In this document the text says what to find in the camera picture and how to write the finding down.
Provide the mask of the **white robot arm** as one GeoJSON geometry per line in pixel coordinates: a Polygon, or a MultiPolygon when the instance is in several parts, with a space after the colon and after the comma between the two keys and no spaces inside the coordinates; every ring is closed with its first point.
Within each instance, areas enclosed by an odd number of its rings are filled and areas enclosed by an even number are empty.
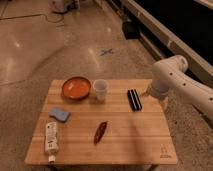
{"type": "Polygon", "coordinates": [[[152,97],[163,100],[169,89],[172,89],[213,121],[213,89],[187,76],[187,69],[188,61],[181,55],[155,62],[151,67],[152,81],[147,92],[152,97]]]}

